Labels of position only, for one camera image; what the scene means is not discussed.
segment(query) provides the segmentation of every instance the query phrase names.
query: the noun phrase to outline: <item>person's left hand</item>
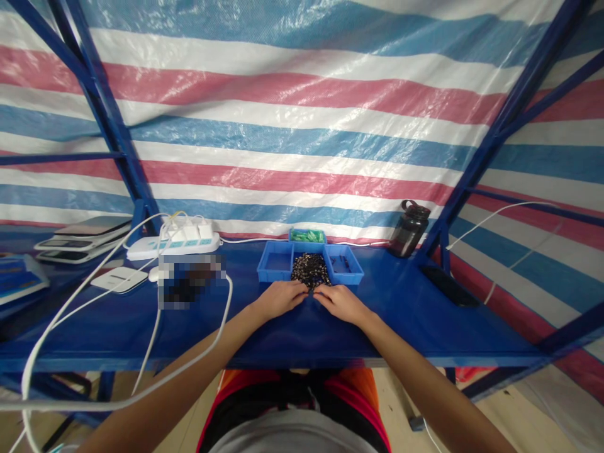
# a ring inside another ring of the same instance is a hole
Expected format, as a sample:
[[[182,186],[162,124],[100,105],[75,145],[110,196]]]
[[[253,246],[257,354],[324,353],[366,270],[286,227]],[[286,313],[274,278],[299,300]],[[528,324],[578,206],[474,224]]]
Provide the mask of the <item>person's left hand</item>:
[[[299,280],[273,282],[252,305],[268,321],[292,310],[307,295],[308,288]]]

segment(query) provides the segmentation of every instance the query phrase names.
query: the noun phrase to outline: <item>black water bottle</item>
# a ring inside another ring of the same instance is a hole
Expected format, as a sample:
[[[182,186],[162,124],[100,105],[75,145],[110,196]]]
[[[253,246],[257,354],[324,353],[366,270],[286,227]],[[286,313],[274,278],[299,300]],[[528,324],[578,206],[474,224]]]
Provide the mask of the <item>black water bottle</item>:
[[[407,258],[413,253],[423,233],[428,228],[430,210],[420,206],[413,200],[403,200],[401,206],[403,207],[403,214],[390,240],[388,251],[396,257]]]

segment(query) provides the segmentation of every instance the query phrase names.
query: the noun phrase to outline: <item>forearm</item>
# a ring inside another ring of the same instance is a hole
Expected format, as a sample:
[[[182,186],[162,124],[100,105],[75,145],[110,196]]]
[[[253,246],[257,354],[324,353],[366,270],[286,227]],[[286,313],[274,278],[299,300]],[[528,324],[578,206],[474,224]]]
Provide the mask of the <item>forearm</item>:
[[[376,314],[368,315],[359,327],[451,452],[515,452],[465,395]]]
[[[112,413],[79,452],[152,452],[176,426],[236,351],[264,322],[252,304],[226,323],[216,347],[142,400]],[[205,351],[218,331],[204,338],[153,378],[152,385]]]

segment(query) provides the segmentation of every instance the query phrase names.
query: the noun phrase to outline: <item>blue box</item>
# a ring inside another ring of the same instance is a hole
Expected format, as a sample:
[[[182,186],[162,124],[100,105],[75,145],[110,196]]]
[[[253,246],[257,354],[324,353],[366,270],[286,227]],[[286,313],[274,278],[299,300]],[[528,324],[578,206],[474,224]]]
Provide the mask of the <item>blue box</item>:
[[[358,285],[365,276],[365,272],[348,245],[326,245],[323,258],[327,263],[329,278],[334,285]]]
[[[292,240],[288,242],[268,241],[258,265],[258,280],[261,282],[291,280],[294,259],[305,253],[323,255],[329,278],[334,285],[358,285],[365,275],[348,245]]]
[[[291,242],[268,241],[258,264],[258,280],[261,282],[291,280],[294,266],[294,246]]]

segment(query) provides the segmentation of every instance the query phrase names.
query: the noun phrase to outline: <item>blue table surface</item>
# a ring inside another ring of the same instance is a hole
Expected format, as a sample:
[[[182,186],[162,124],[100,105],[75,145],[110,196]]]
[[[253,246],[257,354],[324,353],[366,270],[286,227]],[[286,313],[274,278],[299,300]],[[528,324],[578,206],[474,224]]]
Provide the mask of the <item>blue table surface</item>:
[[[222,255],[233,279],[232,317],[267,287],[256,267],[264,242],[225,244]],[[543,355],[486,306],[451,303],[409,260],[385,249],[354,248],[365,276],[354,288],[365,304],[436,366],[528,366]],[[89,287],[72,308],[101,292]],[[150,367],[166,364],[218,328],[228,292],[215,280],[188,310],[165,310]],[[157,285],[110,294],[75,314],[48,337],[38,371],[138,369],[157,309]],[[44,325],[0,344],[0,369],[21,371]],[[256,331],[235,354],[231,367],[383,366],[364,334],[327,312],[313,298]]]

